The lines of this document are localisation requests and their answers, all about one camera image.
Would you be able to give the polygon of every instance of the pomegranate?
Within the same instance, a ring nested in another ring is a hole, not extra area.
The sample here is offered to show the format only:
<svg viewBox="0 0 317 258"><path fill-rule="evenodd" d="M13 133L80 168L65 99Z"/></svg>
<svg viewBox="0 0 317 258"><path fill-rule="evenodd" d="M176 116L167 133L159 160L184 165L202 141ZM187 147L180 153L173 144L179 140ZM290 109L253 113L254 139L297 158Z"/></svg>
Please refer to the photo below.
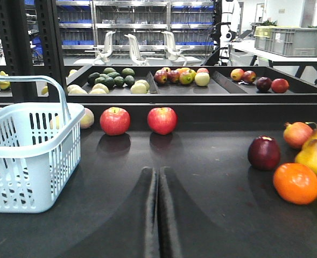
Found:
<svg viewBox="0 0 317 258"><path fill-rule="evenodd" d="M295 122L290 124L285 123L284 140L290 147L294 149L301 149L304 142L309 139L313 133L313 129L303 122Z"/></svg>

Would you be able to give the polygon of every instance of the dark red apple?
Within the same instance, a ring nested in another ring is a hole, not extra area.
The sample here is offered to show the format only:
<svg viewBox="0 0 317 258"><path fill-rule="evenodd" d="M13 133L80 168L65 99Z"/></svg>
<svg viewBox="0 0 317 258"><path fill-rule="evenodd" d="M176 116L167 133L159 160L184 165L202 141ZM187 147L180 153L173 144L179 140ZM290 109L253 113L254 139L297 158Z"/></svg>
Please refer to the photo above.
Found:
<svg viewBox="0 0 317 258"><path fill-rule="evenodd" d="M158 84L165 84L168 80L168 73L165 70L158 70L154 74L154 81L157 82Z"/></svg>
<svg viewBox="0 0 317 258"><path fill-rule="evenodd" d="M289 87L288 81L283 78L275 79L271 84L271 88L275 93L285 93Z"/></svg>
<svg viewBox="0 0 317 258"><path fill-rule="evenodd" d="M248 160L256 169L272 170L280 161L280 147L274 138L258 136L249 146Z"/></svg>
<svg viewBox="0 0 317 258"><path fill-rule="evenodd" d="M176 70L171 70L168 72L167 78L171 83L177 83L179 81L180 73Z"/></svg>
<svg viewBox="0 0 317 258"><path fill-rule="evenodd" d="M272 80L268 77L261 77L256 81L256 88L260 92L268 92L271 88Z"/></svg>

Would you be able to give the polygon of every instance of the basket handle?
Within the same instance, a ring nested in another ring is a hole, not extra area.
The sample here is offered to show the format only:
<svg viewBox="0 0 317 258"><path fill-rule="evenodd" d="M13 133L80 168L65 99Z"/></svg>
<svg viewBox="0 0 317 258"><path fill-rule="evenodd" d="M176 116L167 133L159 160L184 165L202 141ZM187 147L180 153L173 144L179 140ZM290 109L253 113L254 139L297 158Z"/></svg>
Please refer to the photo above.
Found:
<svg viewBox="0 0 317 258"><path fill-rule="evenodd" d="M68 111L68 106L66 103L65 92L62 89L62 86L53 78L45 76L45 75L31 75L31 76L0 76L0 81L8 81L8 82L32 82L32 81L44 81L48 82L51 85L55 86L59 93L59 101L61 103L62 109L62 121L63 124L71 120L71 114Z"/></svg>

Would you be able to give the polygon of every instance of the orange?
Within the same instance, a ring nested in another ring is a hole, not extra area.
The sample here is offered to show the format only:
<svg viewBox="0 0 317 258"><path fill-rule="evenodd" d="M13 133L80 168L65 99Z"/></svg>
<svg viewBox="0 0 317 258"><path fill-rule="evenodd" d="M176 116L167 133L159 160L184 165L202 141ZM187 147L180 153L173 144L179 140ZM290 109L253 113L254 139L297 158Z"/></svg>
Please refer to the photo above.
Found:
<svg viewBox="0 0 317 258"><path fill-rule="evenodd" d="M306 165L284 163L273 175L273 185L282 199L299 205L317 198L317 176Z"/></svg>

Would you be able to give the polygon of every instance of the gray plastic crate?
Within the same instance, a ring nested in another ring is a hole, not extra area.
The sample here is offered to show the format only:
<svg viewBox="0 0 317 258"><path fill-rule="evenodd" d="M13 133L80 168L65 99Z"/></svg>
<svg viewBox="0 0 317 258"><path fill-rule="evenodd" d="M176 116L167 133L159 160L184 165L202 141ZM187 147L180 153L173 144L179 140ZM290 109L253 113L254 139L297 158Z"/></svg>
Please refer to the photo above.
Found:
<svg viewBox="0 0 317 258"><path fill-rule="evenodd" d="M255 47L287 57L317 57L317 28L272 28L269 38L255 37Z"/></svg>

